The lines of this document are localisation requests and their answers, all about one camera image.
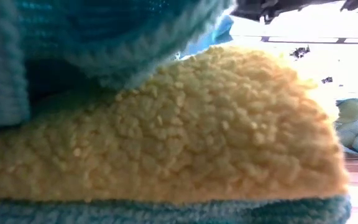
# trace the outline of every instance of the blue knitted blanket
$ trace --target blue knitted blanket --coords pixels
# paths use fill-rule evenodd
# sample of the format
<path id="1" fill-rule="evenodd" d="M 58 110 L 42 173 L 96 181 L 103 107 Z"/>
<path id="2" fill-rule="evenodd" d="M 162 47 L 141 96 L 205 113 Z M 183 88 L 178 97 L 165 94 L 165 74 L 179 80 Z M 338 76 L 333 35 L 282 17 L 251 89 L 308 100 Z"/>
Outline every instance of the blue knitted blanket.
<path id="1" fill-rule="evenodd" d="M 0 127 L 30 119 L 25 61 L 56 59 L 74 65 L 81 75 L 67 78 L 71 85 L 86 80 L 116 90 L 133 88 L 189 41 L 212 29 L 232 4 L 233 0 L 0 0 Z"/>
<path id="2" fill-rule="evenodd" d="M 0 127 L 28 121 L 31 101 L 74 86 L 139 86 L 177 52 L 229 41 L 210 30 L 231 0 L 0 0 Z M 26 64 L 44 61 L 38 77 Z M 69 69 L 75 77 L 56 77 Z M 271 202 L 213 201 L 184 206 L 132 201 L 0 201 L 0 224 L 23 223 L 327 223 L 345 224 L 349 197 Z"/>
<path id="3" fill-rule="evenodd" d="M 215 201 L 170 204 L 103 201 L 94 203 L 0 202 L 0 224 L 345 224 L 347 197 L 279 202 Z"/>

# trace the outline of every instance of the light blue knit trim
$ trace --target light blue knit trim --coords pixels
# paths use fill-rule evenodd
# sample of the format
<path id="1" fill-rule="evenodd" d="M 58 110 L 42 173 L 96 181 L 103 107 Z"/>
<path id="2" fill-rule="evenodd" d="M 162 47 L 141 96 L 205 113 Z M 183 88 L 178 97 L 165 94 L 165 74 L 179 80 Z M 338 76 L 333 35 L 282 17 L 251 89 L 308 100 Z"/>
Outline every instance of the light blue knit trim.
<path id="1" fill-rule="evenodd" d="M 184 207 L 124 200 L 93 203 L 3 201 L 0 202 L 0 224 L 345 224 L 350 211 L 350 200 L 346 196 L 279 202 L 215 201 Z"/>
<path id="2" fill-rule="evenodd" d="M 97 78 L 102 86 L 116 90 L 136 88 L 158 65 L 184 50 L 190 40 L 212 29 L 234 1 L 164 0 L 167 3 L 166 11 L 119 37 L 79 43 L 70 38 L 72 35 L 63 35 L 67 37 L 62 40 L 65 58 L 90 78 Z"/>
<path id="3" fill-rule="evenodd" d="M 27 84 L 17 12 L 11 0 L 0 0 L 0 126 L 29 118 Z"/>
<path id="4" fill-rule="evenodd" d="M 223 15 L 219 18 L 219 21 L 220 22 L 212 32 L 202 35 L 197 42 L 189 43 L 187 48 L 180 52 L 180 58 L 196 55 L 212 45 L 223 44 L 233 40 L 230 35 L 230 30 L 234 21 L 229 15 Z"/>

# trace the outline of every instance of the teal knit fabric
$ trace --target teal knit fabric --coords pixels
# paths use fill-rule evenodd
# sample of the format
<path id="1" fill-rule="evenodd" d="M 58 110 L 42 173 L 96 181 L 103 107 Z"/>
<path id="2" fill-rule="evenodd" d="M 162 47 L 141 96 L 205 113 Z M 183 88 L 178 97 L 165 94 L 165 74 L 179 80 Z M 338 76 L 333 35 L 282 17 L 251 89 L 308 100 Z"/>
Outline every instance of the teal knit fabric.
<path id="1" fill-rule="evenodd" d="M 133 88 L 233 3 L 0 0 L 0 127 L 30 118 L 25 60 L 54 58 L 102 86 Z"/>
<path id="2" fill-rule="evenodd" d="M 164 203 L 0 202 L 0 224 L 345 224 L 349 197 L 277 202 Z"/>

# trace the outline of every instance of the yellow sherpa fleece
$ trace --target yellow sherpa fleece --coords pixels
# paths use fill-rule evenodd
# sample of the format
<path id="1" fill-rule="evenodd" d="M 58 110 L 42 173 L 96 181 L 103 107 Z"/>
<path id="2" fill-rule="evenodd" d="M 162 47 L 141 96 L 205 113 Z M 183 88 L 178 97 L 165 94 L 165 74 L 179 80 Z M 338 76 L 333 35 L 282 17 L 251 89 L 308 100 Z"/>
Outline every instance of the yellow sherpa fleece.
<path id="1" fill-rule="evenodd" d="M 262 51 L 214 47 L 138 90 L 0 133 L 0 198 L 172 203 L 347 192 L 314 87 Z"/>

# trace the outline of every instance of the stuffed toy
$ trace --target stuffed toy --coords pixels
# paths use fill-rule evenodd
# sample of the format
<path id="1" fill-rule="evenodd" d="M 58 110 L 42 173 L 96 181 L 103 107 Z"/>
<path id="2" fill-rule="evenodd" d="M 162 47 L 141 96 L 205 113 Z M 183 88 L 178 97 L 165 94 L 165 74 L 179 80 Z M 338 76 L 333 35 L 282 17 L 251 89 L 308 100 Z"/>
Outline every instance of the stuffed toy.
<path id="1" fill-rule="evenodd" d="M 338 100 L 336 129 L 346 152 L 358 154 L 358 98 Z"/>
<path id="2" fill-rule="evenodd" d="M 139 87 L 158 65 L 213 29 L 233 4 L 234 0 L 0 0 L 0 127 L 31 118 L 27 87 L 32 83 L 25 61 L 55 59 L 74 65 L 89 82 L 115 90 Z M 82 80 L 57 78 L 42 88 L 77 86 Z"/>
<path id="3" fill-rule="evenodd" d="M 48 97 L 0 130 L 0 223 L 345 224 L 337 108 L 316 90 L 225 46 L 132 90 Z"/>

